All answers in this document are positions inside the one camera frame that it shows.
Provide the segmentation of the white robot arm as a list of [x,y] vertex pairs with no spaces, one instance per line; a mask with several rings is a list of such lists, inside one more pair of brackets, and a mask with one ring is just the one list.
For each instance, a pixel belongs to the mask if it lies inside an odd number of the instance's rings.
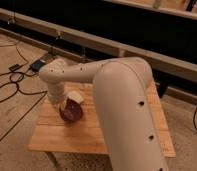
[[65,82],[90,83],[114,171],[169,171],[146,90],[153,81],[142,58],[115,58],[69,66],[57,59],[39,71],[48,96],[63,99]]

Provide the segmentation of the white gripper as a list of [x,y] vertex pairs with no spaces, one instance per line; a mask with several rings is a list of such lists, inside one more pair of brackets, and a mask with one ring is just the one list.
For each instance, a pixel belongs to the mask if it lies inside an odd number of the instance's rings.
[[48,89],[48,100],[51,105],[55,108],[58,108],[65,103],[67,97],[75,102],[81,104],[84,101],[84,98],[77,91],[70,91],[67,95],[64,88],[49,88]]

